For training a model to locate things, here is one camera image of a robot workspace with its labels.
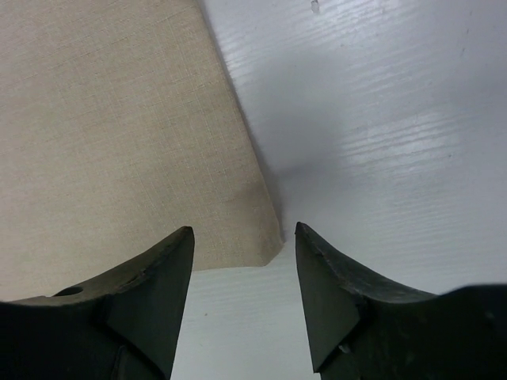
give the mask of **gray surface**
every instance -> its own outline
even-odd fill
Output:
[[[298,220],[412,287],[507,281],[505,0],[202,5],[289,243],[267,268],[194,276],[177,380],[313,378]],[[199,352],[220,353],[183,370]]]

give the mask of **hole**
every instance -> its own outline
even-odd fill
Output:
[[[63,289],[59,291],[53,297],[62,297],[64,295],[76,295],[77,293],[82,292],[82,287],[68,287],[67,289]]]

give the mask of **white surface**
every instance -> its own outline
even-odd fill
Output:
[[[202,2],[291,242],[193,276],[173,378],[314,378],[297,220],[426,291],[507,280],[505,0]]]

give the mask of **beige cloth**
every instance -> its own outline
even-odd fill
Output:
[[[49,295],[183,225],[195,269],[269,262],[278,222],[194,1],[0,6],[0,298]]]

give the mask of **cloth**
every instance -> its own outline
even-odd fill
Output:
[[[1,299],[51,295],[183,225],[196,270],[278,253],[278,221],[194,1],[0,7]]]

